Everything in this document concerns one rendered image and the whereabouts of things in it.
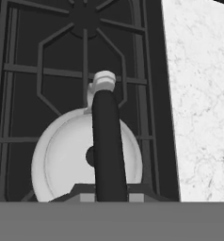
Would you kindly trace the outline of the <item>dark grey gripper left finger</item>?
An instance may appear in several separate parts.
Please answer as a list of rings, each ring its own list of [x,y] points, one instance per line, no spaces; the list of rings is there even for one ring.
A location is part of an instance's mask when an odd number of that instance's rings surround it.
[[[95,202],[95,184],[76,184],[70,193],[52,200],[52,202]]]

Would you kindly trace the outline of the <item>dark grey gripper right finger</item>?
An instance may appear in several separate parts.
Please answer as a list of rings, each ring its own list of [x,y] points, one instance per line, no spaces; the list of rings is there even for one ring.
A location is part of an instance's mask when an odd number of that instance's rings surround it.
[[[129,202],[157,202],[169,201],[168,198],[155,194],[148,184],[128,184]]]

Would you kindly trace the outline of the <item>white kettle with black handle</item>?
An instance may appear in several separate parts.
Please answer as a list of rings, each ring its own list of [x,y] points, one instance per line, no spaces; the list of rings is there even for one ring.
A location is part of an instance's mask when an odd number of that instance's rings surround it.
[[[38,201],[61,198],[76,185],[94,187],[98,201],[125,201],[127,186],[142,181],[141,151],[120,120],[115,86],[114,73],[95,73],[88,105],[60,116],[42,133],[31,164]]]

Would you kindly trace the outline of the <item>black stove hob with grates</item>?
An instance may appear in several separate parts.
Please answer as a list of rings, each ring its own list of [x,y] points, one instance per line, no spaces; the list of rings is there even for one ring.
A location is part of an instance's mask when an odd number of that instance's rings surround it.
[[[142,188],[178,201],[162,0],[0,0],[0,201],[32,201],[45,128],[117,77],[121,119],[142,152]]]

